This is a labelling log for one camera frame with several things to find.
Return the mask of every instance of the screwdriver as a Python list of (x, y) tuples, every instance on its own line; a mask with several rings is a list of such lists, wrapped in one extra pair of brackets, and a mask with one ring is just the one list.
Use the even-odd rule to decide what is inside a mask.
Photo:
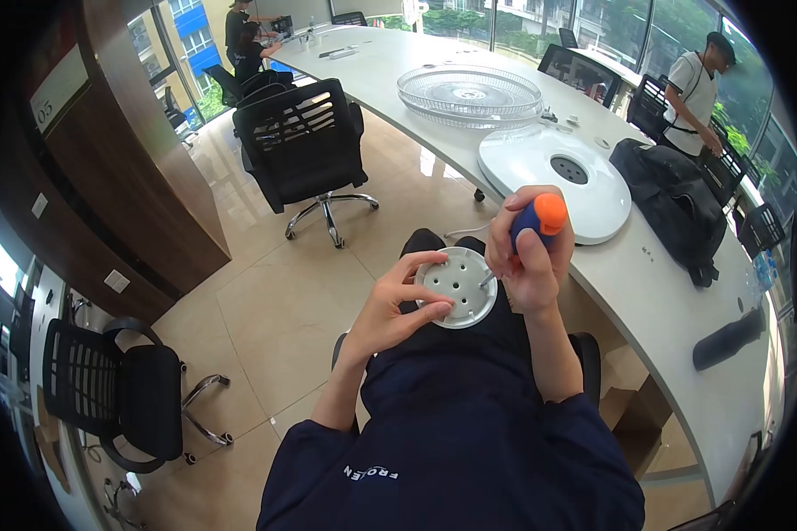
[[(519, 253), (517, 252), (517, 235), (524, 228), (533, 228), (538, 236), (541, 237), (543, 245), (549, 246), (553, 237), (561, 232), (563, 224), (567, 221), (567, 205), (563, 199), (555, 194), (540, 194), (535, 197), (528, 207), (522, 209), (513, 220), (511, 225), (511, 245), (513, 246), (514, 259), (519, 263)], [(478, 284), (479, 288), (484, 288), (488, 282), (492, 281), (495, 275), (492, 271)]]

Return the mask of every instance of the wooden wall panel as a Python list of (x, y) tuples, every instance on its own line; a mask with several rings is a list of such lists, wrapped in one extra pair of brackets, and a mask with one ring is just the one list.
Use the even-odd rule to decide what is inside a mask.
[[(0, 124), (0, 209), (19, 238), (100, 308), (153, 324), (174, 300), (131, 269), (71, 210), (32, 153), (14, 110), (8, 110)], [(31, 208), (39, 193), (48, 203), (36, 219)], [(112, 269), (130, 281), (121, 293), (104, 284)]]
[(90, 88), (45, 143), (103, 223), (182, 293), (230, 260), (213, 192), (162, 112), (114, 0), (84, 2)]

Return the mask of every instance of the right hand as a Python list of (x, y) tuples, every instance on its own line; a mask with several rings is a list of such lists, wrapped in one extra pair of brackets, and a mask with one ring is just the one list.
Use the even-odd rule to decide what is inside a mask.
[(715, 133), (711, 127), (705, 127), (700, 131), (700, 137), (705, 143), (705, 147), (712, 150), (715, 156), (720, 156), (721, 153), (723, 153), (723, 144), (720, 142), (720, 138), (717, 137), (717, 133)]
[(511, 296), (525, 314), (541, 313), (557, 303), (558, 288), (567, 277), (573, 257), (575, 235), (569, 222), (552, 239), (549, 247), (531, 229), (517, 237), (519, 261), (513, 257), (511, 225), (520, 211), (540, 194), (552, 193), (563, 199), (557, 186), (522, 186), (505, 199), (499, 213), (490, 221), (484, 260), (497, 278), (507, 277)]

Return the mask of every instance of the tabletop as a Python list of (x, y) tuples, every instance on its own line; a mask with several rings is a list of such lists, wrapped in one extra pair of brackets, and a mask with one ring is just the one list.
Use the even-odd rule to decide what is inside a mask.
[[(423, 65), (485, 65), (534, 82), (543, 101), (563, 117), (575, 114), (574, 134), (595, 145), (624, 138), (648, 140), (599, 103), (527, 65), (442, 37), (372, 27), (328, 27), (323, 43), (302, 51), (297, 42), (272, 59), (315, 79), (338, 78), (350, 99), (380, 116), (484, 191), (502, 201), (478, 166), (478, 145), (488, 131), (460, 129), (410, 112), (398, 97), (396, 79)], [(319, 54), (357, 45), (358, 53), (340, 59)], [(611, 150), (596, 146), (603, 156)], [(712, 505), (723, 499), (753, 432), (762, 429), (768, 335), (734, 357), (703, 372), (693, 367), (693, 345), (752, 308), (746, 281), (751, 263), (727, 228), (714, 257), (720, 280), (695, 288), (688, 272), (674, 262), (637, 207), (609, 241), (576, 248), (570, 263), (574, 279), (619, 328), (653, 375), (685, 431)]]
[(596, 50), (585, 50), (582, 48), (570, 48), (576, 54), (584, 55), (584, 57), (592, 58), (600, 65), (607, 66), (611, 70), (613, 70), (616, 74), (619, 74), (620, 77), (623, 78), (623, 81), (632, 87), (633, 89), (637, 89), (641, 85), (641, 76), (638, 76), (633, 70), (629, 69), (625, 65), (618, 63), (613, 58), (608, 57), (607, 55), (597, 52)]

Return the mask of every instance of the hand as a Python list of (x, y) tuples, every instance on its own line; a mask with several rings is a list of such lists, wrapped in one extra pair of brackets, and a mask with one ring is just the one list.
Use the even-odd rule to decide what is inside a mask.
[(723, 144), (721, 143), (720, 138), (717, 137), (717, 133), (714, 132), (714, 129), (711, 127), (706, 127), (700, 131), (700, 137), (705, 143), (705, 147), (712, 150), (712, 153), (714, 153), (715, 156), (720, 156), (723, 153)]
[(520, 211), (540, 194), (552, 193), (563, 198), (557, 186), (522, 186), (505, 198), (496, 217), (490, 221), (484, 260), (497, 278), (507, 277), (511, 296), (525, 314), (541, 313), (556, 303), (558, 287), (567, 276), (573, 257), (575, 235), (567, 217), (561, 232), (543, 245), (531, 229), (523, 229), (517, 237), (519, 259), (513, 256), (511, 225)]
[[(447, 315), (455, 301), (423, 285), (414, 285), (413, 277), (423, 263), (441, 263), (448, 258), (444, 252), (425, 250), (408, 253), (396, 262), (372, 287), (360, 315), (342, 342), (339, 360), (365, 363), (372, 354), (403, 342), (423, 324)], [(399, 303), (417, 300), (428, 304), (412, 313), (401, 313)]]

